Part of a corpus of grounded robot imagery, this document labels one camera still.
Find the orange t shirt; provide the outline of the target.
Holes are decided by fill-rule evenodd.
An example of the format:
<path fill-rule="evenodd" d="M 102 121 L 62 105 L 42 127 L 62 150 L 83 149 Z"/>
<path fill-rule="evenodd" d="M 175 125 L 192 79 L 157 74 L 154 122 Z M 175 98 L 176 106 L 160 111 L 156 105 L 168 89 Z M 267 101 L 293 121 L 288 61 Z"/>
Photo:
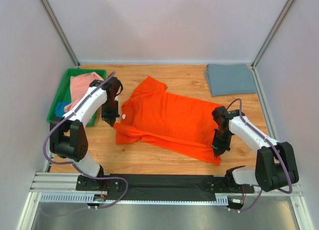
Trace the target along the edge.
<path fill-rule="evenodd" d="M 219 165 L 212 150 L 217 123 L 212 111 L 220 104 L 166 91 L 167 85 L 147 77 L 122 105 L 114 125 L 116 144 L 146 142 L 207 163 Z"/>

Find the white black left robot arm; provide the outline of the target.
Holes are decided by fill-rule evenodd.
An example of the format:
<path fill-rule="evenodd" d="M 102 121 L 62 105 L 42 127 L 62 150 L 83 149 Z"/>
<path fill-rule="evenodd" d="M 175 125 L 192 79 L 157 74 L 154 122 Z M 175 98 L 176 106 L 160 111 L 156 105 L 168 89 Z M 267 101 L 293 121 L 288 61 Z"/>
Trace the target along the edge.
<path fill-rule="evenodd" d="M 55 117 L 50 122 L 50 151 L 61 158 L 68 159 L 79 173 L 92 179 L 104 177 L 103 168 L 88 153 L 88 139 L 85 132 L 94 113 L 101 109 L 101 117 L 114 126 L 119 117 L 118 95 L 123 85 L 116 78 L 102 84 L 93 81 L 83 98 L 63 117 Z"/>

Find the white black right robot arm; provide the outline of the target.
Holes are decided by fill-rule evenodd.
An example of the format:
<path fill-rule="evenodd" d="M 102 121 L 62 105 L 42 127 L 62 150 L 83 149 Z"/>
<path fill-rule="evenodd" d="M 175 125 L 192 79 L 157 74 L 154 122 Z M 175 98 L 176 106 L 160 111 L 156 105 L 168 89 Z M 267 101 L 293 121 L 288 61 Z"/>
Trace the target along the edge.
<path fill-rule="evenodd" d="M 288 142 L 278 142 L 254 126 L 240 110 L 216 108 L 212 117 L 217 123 L 212 141 L 215 157 L 230 150 L 232 136 L 238 136 L 256 153 L 255 167 L 239 166 L 228 170 L 235 184 L 253 185 L 269 192 L 290 194 L 299 181 L 294 149 Z"/>

